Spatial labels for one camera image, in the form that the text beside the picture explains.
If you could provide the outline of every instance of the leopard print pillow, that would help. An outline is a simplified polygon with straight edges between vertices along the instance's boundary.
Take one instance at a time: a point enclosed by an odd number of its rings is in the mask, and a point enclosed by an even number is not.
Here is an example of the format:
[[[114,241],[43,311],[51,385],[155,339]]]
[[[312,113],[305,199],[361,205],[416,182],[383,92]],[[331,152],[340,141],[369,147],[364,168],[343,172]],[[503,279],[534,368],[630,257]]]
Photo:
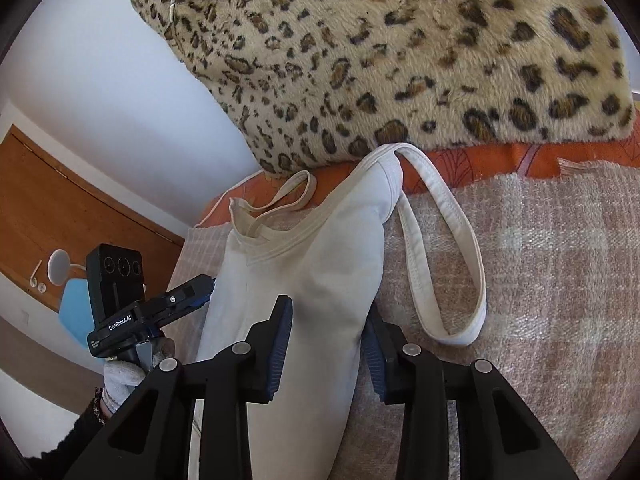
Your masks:
[[[619,139],[623,52],[601,0],[132,0],[244,133],[291,173],[486,142]]]

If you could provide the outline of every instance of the power outlet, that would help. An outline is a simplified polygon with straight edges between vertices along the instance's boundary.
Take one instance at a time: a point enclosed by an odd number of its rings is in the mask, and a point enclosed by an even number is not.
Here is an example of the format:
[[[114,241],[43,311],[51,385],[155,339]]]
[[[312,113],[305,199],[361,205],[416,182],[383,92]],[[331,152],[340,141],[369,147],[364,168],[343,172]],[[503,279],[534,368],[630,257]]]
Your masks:
[[[25,327],[29,326],[29,313],[22,309],[20,309],[20,323]]]

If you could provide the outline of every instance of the blue object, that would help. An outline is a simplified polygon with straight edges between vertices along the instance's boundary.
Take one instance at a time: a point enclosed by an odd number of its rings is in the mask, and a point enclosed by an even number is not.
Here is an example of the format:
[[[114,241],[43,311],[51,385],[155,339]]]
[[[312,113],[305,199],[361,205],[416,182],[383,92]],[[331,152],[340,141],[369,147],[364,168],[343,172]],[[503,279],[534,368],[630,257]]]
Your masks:
[[[66,282],[58,319],[76,341],[88,348],[86,337],[94,330],[94,315],[91,311],[87,280],[71,278]]]
[[[380,347],[380,342],[378,341],[378,336],[373,328],[373,322],[370,316],[372,316],[372,313],[369,313],[367,316],[367,320],[364,323],[364,330],[362,331],[362,349],[364,350],[364,357],[369,366],[373,391],[380,396],[380,401],[384,402],[386,397],[385,355]]]
[[[267,370],[267,391],[270,399],[273,400],[274,394],[280,387],[280,378],[282,377],[282,369],[284,368],[284,357],[287,354],[287,346],[289,345],[289,336],[291,335],[291,325],[293,323],[293,303],[289,296],[278,296],[278,300],[284,303],[282,309],[282,317],[278,325],[276,337],[273,340],[273,347],[269,355],[269,363]]]

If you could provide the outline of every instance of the beige woven blanket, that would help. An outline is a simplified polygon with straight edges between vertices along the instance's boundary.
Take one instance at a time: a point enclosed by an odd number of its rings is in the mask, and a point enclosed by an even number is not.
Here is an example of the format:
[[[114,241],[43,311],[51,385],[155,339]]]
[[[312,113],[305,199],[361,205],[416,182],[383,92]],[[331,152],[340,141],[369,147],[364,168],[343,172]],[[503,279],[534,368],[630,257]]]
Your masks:
[[[397,215],[385,225],[382,316],[441,359],[485,357],[556,440],[582,480],[604,480],[640,428],[640,171],[600,164],[574,176],[507,175],[454,190],[476,231],[486,271],[488,313],[466,349],[431,342],[418,322]],[[471,313],[475,290],[444,220],[427,195],[410,198],[447,328]],[[289,227],[300,213],[278,220]],[[174,286],[217,273],[229,224],[189,232]],[[203,309],[166,332],[178,357],[197,352]],[[458,474],[450,410],[450,477]],[[361,366],[333,480],[391,479],[402,406],[383,406]]]

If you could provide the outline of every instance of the white wall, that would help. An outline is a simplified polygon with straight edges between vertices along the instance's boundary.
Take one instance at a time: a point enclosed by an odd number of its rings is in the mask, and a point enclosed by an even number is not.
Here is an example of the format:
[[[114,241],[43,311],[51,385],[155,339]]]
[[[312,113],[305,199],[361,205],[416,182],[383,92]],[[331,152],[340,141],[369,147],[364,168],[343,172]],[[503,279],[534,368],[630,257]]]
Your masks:
[[[130,207],[133,211],[149,218],[165,229],[169,229],[172,233],[180,235],[183,238],[186,236],[189,225],[147,202],[141,196],[136,195],[131,190],[94,168],[91,164],[88,164],[87,161],[60,144],[60,142],[31,121],[30,118],[7,99],[5,100],[4,107],[0,108],[0,142],[2,142],[12,124],[15,124],[20,131],[47,153],[107,195],[115,198],[121,204]]]
[[[0,67],[0,101],[7,97],[86,163],[186,224],[258,168],[129,0],[44,0]]]
[[[0,370],[0,417],[23,456],[55,449],[78,418]]]

